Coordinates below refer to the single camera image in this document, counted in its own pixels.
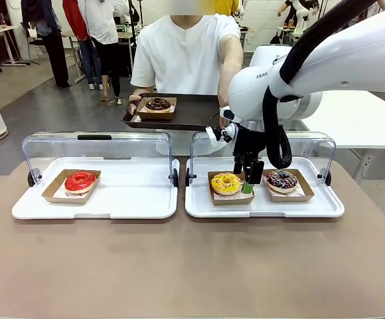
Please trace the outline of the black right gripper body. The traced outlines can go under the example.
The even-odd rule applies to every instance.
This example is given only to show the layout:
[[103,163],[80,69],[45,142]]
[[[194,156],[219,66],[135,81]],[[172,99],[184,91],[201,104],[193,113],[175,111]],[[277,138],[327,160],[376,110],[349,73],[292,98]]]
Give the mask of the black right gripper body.
[[266,135],[247,128],[238,128],[234,145],[234,162],[252,162],[266,148]]

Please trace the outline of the person right hand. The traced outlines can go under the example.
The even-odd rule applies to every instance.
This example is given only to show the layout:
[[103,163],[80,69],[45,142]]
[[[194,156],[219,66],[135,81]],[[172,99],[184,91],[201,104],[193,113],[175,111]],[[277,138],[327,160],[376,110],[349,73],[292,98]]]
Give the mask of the person right hand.
[[136,113],[137,107],[141,103],[142,96],[138,94],[132,94],[127,103],[127,111],[129,114],[134,115]]

